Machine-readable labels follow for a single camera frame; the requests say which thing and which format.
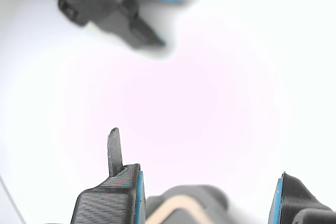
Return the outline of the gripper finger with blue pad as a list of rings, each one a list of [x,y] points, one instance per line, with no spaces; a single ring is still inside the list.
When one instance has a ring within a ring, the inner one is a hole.
[[[301,180],[283,173],[277,182],[268,223],[330,223],[330,208],[318,201]]]

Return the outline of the gripper finger with blade tip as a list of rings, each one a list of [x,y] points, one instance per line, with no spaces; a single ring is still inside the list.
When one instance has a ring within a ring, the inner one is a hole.
[[[71,223],[145,223],[143,171],[140,164],[123,165],[117,127],[108,136],[107,149],[109,177],[79,194]]]

